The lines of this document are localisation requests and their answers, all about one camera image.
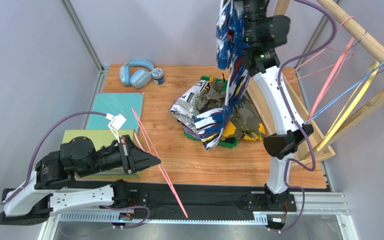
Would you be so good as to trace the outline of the purple trousers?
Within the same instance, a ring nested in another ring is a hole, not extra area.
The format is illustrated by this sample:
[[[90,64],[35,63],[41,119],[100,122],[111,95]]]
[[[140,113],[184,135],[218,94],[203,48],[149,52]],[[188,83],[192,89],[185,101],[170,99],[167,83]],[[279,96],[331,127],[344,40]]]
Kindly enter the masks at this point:
[[[183,100],[182,97],[178,97],[173,101],[173,105],[169,109],[169,113],[182,124],[183,129],[187,134],[191,135],[195,139],[200,139],[200,136],[196,133],[193,121],[193,117],[196,116],[194,104]]]

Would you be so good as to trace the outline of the newspaper print garment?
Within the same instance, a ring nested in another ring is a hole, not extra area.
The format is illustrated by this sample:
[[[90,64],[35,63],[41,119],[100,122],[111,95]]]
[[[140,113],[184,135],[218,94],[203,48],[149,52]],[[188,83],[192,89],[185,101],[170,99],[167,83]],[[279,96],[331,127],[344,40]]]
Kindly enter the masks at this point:
[[[200,114],[198,104],[202,102],[200,96],[208,86],[209,82],[207,80],[198,81],[177,98],[169,109],[169,113],[194,134],[197,133],[194,118]]]

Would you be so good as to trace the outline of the yellow camouflage garment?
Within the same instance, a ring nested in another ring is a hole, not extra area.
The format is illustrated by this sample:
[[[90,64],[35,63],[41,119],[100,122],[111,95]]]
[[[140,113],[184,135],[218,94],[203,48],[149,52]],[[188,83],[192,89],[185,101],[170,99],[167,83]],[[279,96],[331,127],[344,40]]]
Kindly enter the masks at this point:
[[[202,76],[204,89],[199,94],[198,100],[194,105],[195,113],[202,114],[208,110],[220,108],[224,104],[227,81],[213,76]],[[249,96],[245,93],[234,106],[232,117],[222,134],[222,141],[230,139],[243,139],[245,141],[262,141],[266,136],[265,127],[262,124],[260,116],[251,102]]]

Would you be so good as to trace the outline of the blue white patterned garment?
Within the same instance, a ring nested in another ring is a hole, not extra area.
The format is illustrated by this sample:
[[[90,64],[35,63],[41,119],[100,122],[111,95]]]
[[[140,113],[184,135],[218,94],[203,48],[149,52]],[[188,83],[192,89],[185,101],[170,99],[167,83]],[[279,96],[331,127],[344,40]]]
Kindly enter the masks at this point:
[[[245,36],[244,2],[222,0],[216,21],[216,63],[220,70],[229,70],[223,105],[193,118],[197,134],[206,150],[219,144],[230,121],[234,106],[239,103],[250,82],[243,64]]]

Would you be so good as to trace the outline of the yellow clothes hanger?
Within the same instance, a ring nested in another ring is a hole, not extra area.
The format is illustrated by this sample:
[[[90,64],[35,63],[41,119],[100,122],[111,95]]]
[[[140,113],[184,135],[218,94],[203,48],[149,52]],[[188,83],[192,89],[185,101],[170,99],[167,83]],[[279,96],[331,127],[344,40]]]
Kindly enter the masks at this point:
[[[364,77],[363,81],[358,83],[358,85],[354,88],[353,93],[351,94],[351,96],[346,101],[345,105],[337,115],[333,124],[329,128],[328,132],[322,139],[321,143],[319,143],[318,146],[316,147],[316,151],[322,150],[322,148],[328,143],[328,141],[332,139],[334,134],[339,131],[341,125],[346,121],[346,119],[352,113],[352,110],[355,109],[355,107],[357,106],[359,101],[362,99],[362,97],[370,87],[371,83],[377,76],[379,65],[380,63],[378,61],[373,61],[370,64],[370,68],[368,69],[368,72],[367,72],[369,76]]]

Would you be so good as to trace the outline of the blue wire hanger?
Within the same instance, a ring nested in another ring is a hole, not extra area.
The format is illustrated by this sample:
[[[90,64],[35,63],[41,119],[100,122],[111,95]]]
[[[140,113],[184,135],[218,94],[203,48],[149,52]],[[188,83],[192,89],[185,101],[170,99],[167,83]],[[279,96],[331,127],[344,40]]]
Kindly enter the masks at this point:
[[[349,93],[350,91],[352,90],[355,90],[361,83],[363,83],[365,80],[368,80],[369,77],[373,74],[377,74],[378,73],[378,69],[384,64],[384,61],[381,62],[381,63],[376,63],[374,66],[371,66],[369,68],[369,72],[363,77],[361,78],[360,80],[358,80],[355,84],[353,84],[352,86],[350,86],[348,89],[346,89],[343,93],[341,93],[340,95],[338,95],[337,97],[335,97],[333,100],[331,100],[328,104],[326,104],[325,106],[323,106],[320,110],[317,110],[316,113],[314,113],[310,119],[308,120],[305,120],[304,123],[307,124],[309,123],[310,121],[314,120],[315,118],[317,118],[320,114],[322,114],[325,110],[327,110],[329,107],[331,107],[334,103],[336,103],[340,98],[342,98],[344,95],[346,95],[347,93]]]

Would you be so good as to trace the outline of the thick pink hanger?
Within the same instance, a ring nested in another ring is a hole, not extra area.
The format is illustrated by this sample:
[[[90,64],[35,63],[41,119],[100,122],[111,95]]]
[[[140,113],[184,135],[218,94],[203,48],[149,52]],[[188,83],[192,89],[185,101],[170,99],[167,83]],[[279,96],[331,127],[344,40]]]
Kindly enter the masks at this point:
[[[363,40],[363,38],[367,35],[367,33],[368,33],[368,30],[365,30],[363,35],[361,36],[361,38],[356,43],[354,43],[354,40],[351,38],[349,40],[349,43],[342,50],[338,60],[333,65],[333,68],[332,68],[331,72],[329,73],[327,79],[325,80],[324,85],[322,86],[321,90],[319,91],[319,93],[318,93],[318,95],[317,95],[317,97],[315,99],[315,102],[314,102],[314,104],[312,105],[312,107],[310,109],[308,118],[305,121],[306,123],[309,122],[316,115],[317,107],[319,106],[320,102],[322,101],[322,99],[326,95],[328,89],[330,88],[331,84],[333,83],[333,81],[335,80],[337,75],[339,74],[339,71],[341,70],[344,62],[346,61],[347,55],[349,54],[350,50],[354,46],[359,44]]]

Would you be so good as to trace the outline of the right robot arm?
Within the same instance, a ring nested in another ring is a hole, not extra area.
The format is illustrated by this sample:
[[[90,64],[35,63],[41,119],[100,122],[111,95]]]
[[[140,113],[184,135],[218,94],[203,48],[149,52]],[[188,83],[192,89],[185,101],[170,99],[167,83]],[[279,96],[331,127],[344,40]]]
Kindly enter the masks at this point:
[[[270,155],[270,170],[264,194],[257,198],[265,211],[282,211],[294,201],[288,187],[289,159],[295,156],[304,134],[314,132],[297,113],[280,69],[275,48],[287,43],[291,20],[284,15],[267,16],[267,0],[245,0],[243,64],[261,90],[275,125],[275,133],[264,138]]]

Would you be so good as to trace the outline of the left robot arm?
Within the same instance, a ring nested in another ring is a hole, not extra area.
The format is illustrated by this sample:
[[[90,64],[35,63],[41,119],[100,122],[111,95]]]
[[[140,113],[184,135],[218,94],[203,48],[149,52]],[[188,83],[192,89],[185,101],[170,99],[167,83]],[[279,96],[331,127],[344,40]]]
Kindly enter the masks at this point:
[[[81,183],[77,177],[116,168],[133,174],[160,163],[158,157],[141,150],[128,135],[100,149],[91,139],[76,137],[44,156],[22,185],[4,189],[0,225],[32,226],[51,216],[91,207],[126,211],[133,205],[126,181]]]

